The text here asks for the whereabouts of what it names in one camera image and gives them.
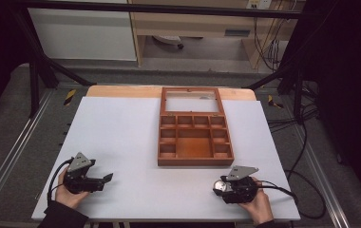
gray floor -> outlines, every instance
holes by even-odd
[[[248,59],[241,50],[241,43],[235,39],[183,39],[185,48],[160,44],[151,38],[147,40],[144,65],[112,66],[100,69],[98,66],[75,67],[73,70],[82,77],[100,84],[172,85],[172,86],[247,86],[266,75],[266,70],[251,70]],[[36,204],[36,196],[42,191],[50,169],[64,142],[78,104],[86,94],[86,87],[74,86],[67,77],[53,90],[47,109],[32,133],[18,162],[12,169],[0,192],[0,221],[33,223],[30,219]],[[256,92],[262,101],[267,119],[289,118],[286,108],[268,106],[268,94],[282,103],[287,97],[276,96],[273,81]],[[77,88],[69,106],[63,102],[72,87]],[[0,166],[19,137],[28,121],[29,74],[25,67],[18,68],[11,76],[8,88],[0,101]],[[361,184],[349,166],[336,162],[335,152],[322,121],[312,119],[306,122],[308,136],[327,174],[341,207],[351,227],[361,227]],[[291,168],[301,149],[293,126],[273,134],[275,146],[284,168]],[[305,158],[296,171],[314,181]],[[302,180],[292,177],[292,189],[299,196],[298,208],[307,214],[318,214],[321,202],[314,190]],[[333,227],[329,214],[321,219],[302,218],[294,223],[296,227]]]

sleeve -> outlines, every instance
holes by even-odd
[[[259,224],[256,228],[285,228],[289,227],[286,223],[275,223],[274,220]]]
[[[62,203],[52,201],[39,228],[82,228],[88,217]]]

black pole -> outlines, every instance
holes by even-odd
[[[94,86],[96,83],[91,83],[87,81],[86,79],[83,79],[82,77],[78,76],[77,74],[71,72],[70,70],[66,69],[64,66],[59,65],[58,63],[51,60],[49,57],[45,55],[45,60],[49,63],[49,65],[54,68],[57,71],[60,71],[61,73],[65,74],[70,79],[76,81],[77,83],[83,85],[83,86]]]
[[[93,10],[93,11],[125,11],[125,12],[153,12],[197,14],[257,18],[284,18],[284,19],[315,19],[320,14],[300,11],[264,10],[264,9],[230,9],[187,7],[145,4],[120,4],[120,3],[94,3],[94,2],[69,2],[46,0],[17,0],[21,7],[54,10]]]
[[[271,75],[259,80],[258,82],[255,82],[255,83],[248,85],[246,87],[243,87],[243,88],[249,88],[252,90],[260,88],[261,86],[264,86],[264,85],[270,83],[274,79],[285,77],[286,73],[290,73],[290,69],[291,69],[291,66],[285,66],[285,67],[279,69],[278,71],[272,73]]]
[[[46,87],[56,87],[59,82],[57,81],[54,72],[48,66],[43,58],[44,51],[42,47],[37,42],[34,34],[29,28],[29,24],[23,16],[22,8],[9,8],[7,13],[9,14],[9,19],[15,21],[15,25],[26,38],[26,43],[28,45],[28,55],[30,56],[31,61],[37,65],[37,72],[41,76],[42,80],[45,83]]]
[[[298,124],[303,124],[303,115],[301,115],[301,101],[302,101],[302,83],[303,83],[303,74],[302,69],[297,72],[296,81],[295,81],[295,94],[294,94],[294,117]]]
[[[38,85],[38,69],[34,61],[29,62],[29,76],[30,76],[30,113],[32,118],[39,108],[39,85]]]

metal rail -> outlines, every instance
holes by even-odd
[[[53,89],[48,89],[47,92],[44,94],[40,102],[39,110],[36,112],[33,118],[27,121],[26,126],[24,127],[20,136],[16,140],[14,146],[10,150],[3,164],[0,166],[0,191],[2,190],[4,184],[6,183],[6,180],[8,179],[14,165],[17,163],[18,159],[20,158],[20,155],[24,150],[27,142],[29,141],[29,138],[33,130],[35,129],[36,125],[39,123],[42,115],[44,114],[44,111],[48,106],[48,101],[52,96],[52,94],[53,94]]]
[[[293,114],[293,104],[290,98],[281,97],[288,113],[291,118],[294,117]],[[298,134],[299,139],[303,143],[304,141],[304,130],[302,126],[298,126],[297,124],[294,126],[295,131]],[[332,222],[334,223],[334,227],[336,228],[349,228],[350,224],[344,214],[343,209],[338,202],[337,196],[335,195],[331,184],[329,183],[328,178],[326,177],[325,172],[312,149],[311,143],[307,141],[306,149],[305,149],[305,158],[307,163],[313,173],[314,180],[316,181],[317,186],[319,187],[319,191],[322,193],[323,197],[326,201],[326,206],[329,210],[329,214],[331,216]]]

tray compartment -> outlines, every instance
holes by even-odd
[[[161,129],[160,143],[175,143],[177,132],[175,129]]]
[[[179,158],[213,158],[210,130],[179,130],[176,150]]]
[[[176,155],[176,146],[174,144],[160,144],[161,158],[175,158]]]
[[[231,145],[227,144],[214,144],[214,157],[215,158],[232,158],[233,153]]]
[[[223,116],[212,116],[210,117],[210,125],[213,128],[225,128],[227,124],[225,122],[225,117]]]
[[[194,117],[195,127],[209,127],[208,117],[206,116],[195,116]]]
[[[175,116],[161,116],[161,127],[175,127],[176,123]]]
[[[226,129],[213,130],[214,143],[229,143],[228,131]]]
[[[192,127],[193,118],[192,116],[179,116],[178,117],[178,127]]]

